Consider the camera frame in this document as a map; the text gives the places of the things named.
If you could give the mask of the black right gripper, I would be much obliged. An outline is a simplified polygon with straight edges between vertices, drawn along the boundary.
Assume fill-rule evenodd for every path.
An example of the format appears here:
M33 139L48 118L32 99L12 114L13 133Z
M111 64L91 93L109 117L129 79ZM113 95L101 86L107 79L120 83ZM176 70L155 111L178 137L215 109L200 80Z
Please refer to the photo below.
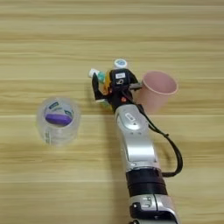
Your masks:
M113 112L124 105L134 104L133 96L130 90L138 90L142 88L142 83L131 83L121 87L113 87L112 85L103 85L102 92L99 89L99 81L94 73L92 77L92 88L94 98L97 101L102 101L104 107L112 109Z

